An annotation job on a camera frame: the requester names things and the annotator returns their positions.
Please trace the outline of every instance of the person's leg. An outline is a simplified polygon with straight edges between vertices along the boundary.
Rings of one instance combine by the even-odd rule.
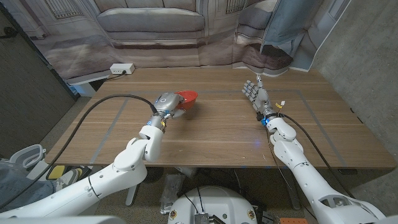
[[[32,180],[26,178],[27,171],[20,164],[10,164],[0,161],[0,204],[20,192],[29,185]],[[79,172],[73,169],[62,175],[57,180],[37,181],[22,195],[12,201],[9,205],[0,209],[5,212],[14,208],[41,200],[54,192],[65,188],[77,181]]]

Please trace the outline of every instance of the power strip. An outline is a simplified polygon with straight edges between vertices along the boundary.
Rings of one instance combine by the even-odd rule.
[[[126,74],[132,74],[136,68],[132,63],[114,63],[109,69],[112,74],[120,75],[123,71],[126,71]]]

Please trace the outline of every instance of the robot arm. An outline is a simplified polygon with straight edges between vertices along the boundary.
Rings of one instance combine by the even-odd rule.
[[[0,218],[78,215],[109,194],[140,184],[147,175],[144,159],[154,162],[159,158],[166,119],[185,112],[176,108],[183,102],[178,94],[164,93],[155,103],[158,113],[139,132],[142,139],[130,140],[112,164],[38,202],[0,213]]]
[[[272,109],[261,78],[258,85],[248,81],[242,92],[253,103],[257,120],[271,133],[274,154],[293,172],[319,223],[373,223],[385,218],[370,203],[347,197],[334,190],[311,165],[296,140],[295,130]]]

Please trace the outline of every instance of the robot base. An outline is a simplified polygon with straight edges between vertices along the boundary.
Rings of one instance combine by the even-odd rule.
[[[257,223],[251,204],[235,191],[219,186],[200,187],[199,191],[204,213],[209,217],[215,215],[225,223]],[[202,214],[198,190],[189,191],[187,197]],[[195,222],[197,211],[192,203],[184,195],[177,199],[169,213],[168,223],[208,223],[208,219],[207,222]]]

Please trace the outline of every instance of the jeans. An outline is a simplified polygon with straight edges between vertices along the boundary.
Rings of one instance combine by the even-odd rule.
[[[20,164],[0,161],[0,205],[32,182],[26,177],[28,173]],[[9,205],[0,209],[0,213],[36,202],[54,192],[55,181],[37,181]]]

